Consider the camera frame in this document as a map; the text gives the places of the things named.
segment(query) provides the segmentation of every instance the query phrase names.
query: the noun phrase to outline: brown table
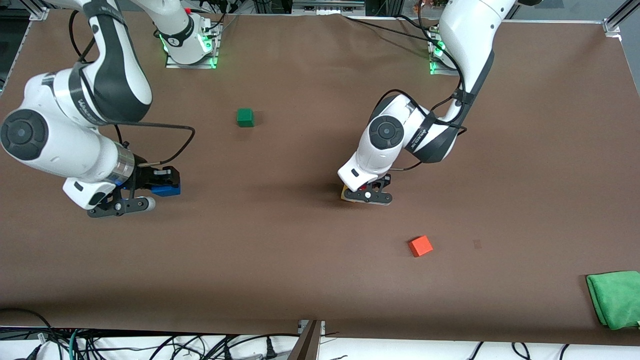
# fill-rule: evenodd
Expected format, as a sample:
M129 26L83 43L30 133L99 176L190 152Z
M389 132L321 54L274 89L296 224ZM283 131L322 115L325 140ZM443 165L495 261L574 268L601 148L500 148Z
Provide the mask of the brown table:
M31 76L73 64L67 17L31 27L0 118ZM426 106L451 93L423 42L339 15L242 16L218 69L165 69L151 21L126 17L154 92L145 120L198 131L174 162L183 194L94 220L62 178L2 152L0 305L60 327L290 332L321 318L340 336L640 344L599 325L584 282L640 268L640 99L600 25L503 24L469 132L442 163L396 174L383 207L340 201L336 171L384 91ZM242 107L255 128L237 127ZM148 160L186 136L123 132ZM406 242L422 234L435 249L415 259Z

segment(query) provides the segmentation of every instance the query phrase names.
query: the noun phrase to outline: white surface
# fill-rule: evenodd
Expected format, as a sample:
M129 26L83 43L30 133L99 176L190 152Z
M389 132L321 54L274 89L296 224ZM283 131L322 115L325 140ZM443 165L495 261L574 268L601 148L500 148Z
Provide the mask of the white surface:
M167 337L144 338L106 338L96 342L97 347L156 347ZM192 336L182 336L176 343L188 341ZM204 338L207 350L217 343L221 336L206 336ZM273 338L273 347L277 353L289 351L293 348L296 338ZM39 344L38 340L6 340L0 341L0 360L15 360L26 357ZM197 351L202 350L202 344L196 340L189 344ZM376 340L351 338L323 338L318 360L332 360L347 355L345 360L467 360L473 353L477 343L469 341L423 341L423 340ZM559 344L528 343L531 358L535 360L556 360L560 354ZM107 360L147 360L153 349L143 351L119 350L101 352ZM173 349L164 348L155 359L169 360ZM264 339L249 341L232 348L234 359L255 358L258 354L266 353ZM177 360L197 360L196 354L183 351ZM510 343L485 343L480 349L476 360L518 360L520 359L511 349ZM564 353L564 360L638 360L640 347L613 347L596 345L571 345ZM38 360L59 360L58 350L53 343L43 346Z

